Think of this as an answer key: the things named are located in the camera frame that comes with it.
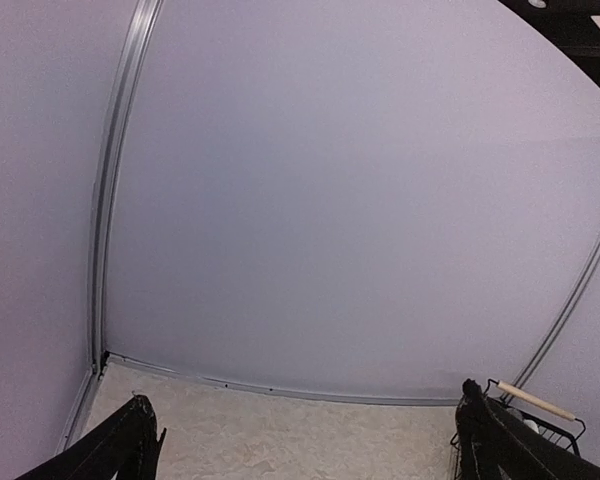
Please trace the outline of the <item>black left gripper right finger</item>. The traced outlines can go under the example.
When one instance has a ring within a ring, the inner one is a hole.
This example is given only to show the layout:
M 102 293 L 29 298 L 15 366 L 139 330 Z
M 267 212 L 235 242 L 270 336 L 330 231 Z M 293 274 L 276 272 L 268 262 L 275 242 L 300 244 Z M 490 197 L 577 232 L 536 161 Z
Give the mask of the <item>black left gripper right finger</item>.
M 534 432 L 472 379 L 456 408 L 459 479 L 600 479 L 600 467 Z

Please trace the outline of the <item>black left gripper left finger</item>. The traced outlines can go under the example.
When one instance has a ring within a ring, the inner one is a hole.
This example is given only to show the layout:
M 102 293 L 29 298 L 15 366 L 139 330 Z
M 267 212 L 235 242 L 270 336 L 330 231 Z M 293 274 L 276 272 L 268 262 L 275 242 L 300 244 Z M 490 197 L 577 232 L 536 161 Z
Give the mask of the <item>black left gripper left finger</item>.
M 18 480 L 154 480 L 166 433 L 154 408 L 135 395 L 67 450 Z

